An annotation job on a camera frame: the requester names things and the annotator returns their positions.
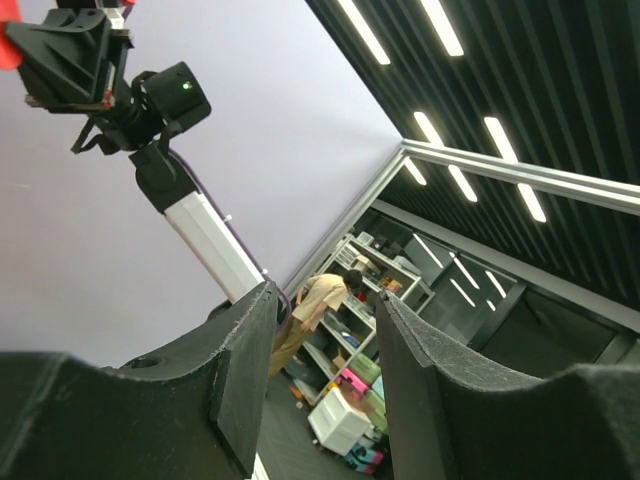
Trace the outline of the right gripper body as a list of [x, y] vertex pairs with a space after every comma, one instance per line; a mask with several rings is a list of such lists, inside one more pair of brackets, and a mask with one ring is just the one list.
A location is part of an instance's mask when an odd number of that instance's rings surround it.
[[58, 4], [41, 23], [11, 22], [6, 33], [22, 54], [14, 71], [25, 102], [51, 114], [85, 115], [72, 150], [99, 147], [106, 155], [169, 141], [211, 113], [184, 62], [125, 78], [133, 35], [130, 4]]

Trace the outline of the white storage box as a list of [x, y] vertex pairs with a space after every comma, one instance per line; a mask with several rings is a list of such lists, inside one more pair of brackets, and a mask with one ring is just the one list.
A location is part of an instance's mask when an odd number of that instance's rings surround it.
[[307, 420], [319, 444], [340, 456], [347, 455], [372, 426], [367, 415], [354, 408], [338, 388], [322, 398]]

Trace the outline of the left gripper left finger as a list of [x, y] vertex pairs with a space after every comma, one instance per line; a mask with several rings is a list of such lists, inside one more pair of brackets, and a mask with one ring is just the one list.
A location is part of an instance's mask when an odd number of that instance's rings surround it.
[[59, 352], [1, 356], [5, 479], [248, 479], [278, 293], [264, 282], [120, 368]]

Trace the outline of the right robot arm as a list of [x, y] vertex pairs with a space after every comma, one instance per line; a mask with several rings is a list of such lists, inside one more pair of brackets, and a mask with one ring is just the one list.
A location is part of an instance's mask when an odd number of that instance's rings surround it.
[[41, 23], [1, 4], [1, 67], [15, 70], [25, 102], [51, 114], [84, 115], [75, 154], [126, 152], [139, 189], [236, 303], [268, 275], [237, 238], [188, 163], [171, 146], [212, 112], [185, 62], [125, 78], [131, 1], [58, 1]]

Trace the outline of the person in beige shirt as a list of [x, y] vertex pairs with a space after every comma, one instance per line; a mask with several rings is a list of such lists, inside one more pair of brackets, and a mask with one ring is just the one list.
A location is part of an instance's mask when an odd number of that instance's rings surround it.
[[362, 285], [363, 275], [351, 269], [344, 274], [322, 273], [310, 277], [296, 295], [295, 308], [276, 335], [268, 378], [275, 377], [314, 333], [321, 319], [337, 311], [345, 299]]

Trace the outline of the red goblet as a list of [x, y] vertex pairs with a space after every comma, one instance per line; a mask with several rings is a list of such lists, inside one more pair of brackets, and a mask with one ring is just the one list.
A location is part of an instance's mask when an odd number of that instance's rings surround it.
[[22, 62], [21, 52], [14, 46], [6, 33], [6, 27], [11, 22], [21, 22], [22, 16], [17, 0], [1, 0], [0, 27], [1, 50], [0, 67], [3, 71], [12, 71], [18, 68]]

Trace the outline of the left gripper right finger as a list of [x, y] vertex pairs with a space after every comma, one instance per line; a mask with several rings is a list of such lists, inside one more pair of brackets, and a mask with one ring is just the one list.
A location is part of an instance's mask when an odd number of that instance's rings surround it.
[[635, 479], [639, 370], [579, 364], [548, 379], [473, 351], [390, 292], [375, 309], [398, 479]]

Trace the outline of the white storage shelf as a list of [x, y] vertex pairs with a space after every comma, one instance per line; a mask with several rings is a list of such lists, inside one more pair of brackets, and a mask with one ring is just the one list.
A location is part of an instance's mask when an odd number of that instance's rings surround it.
[[396, 295], [416, 313], [422, 312], [433, 298], [433, 291], [420, 274], [351, 234], [339, 241], [318, 272], [341, 274], [349, 270], [362, 273], [362, 286], [350, 293], [338, 310], [324, 314], [294, 358], [304, 372], [290, 376], [311, 405], [320, 400], [353, 360], [377, 360], [375, 309], [381, 292]]

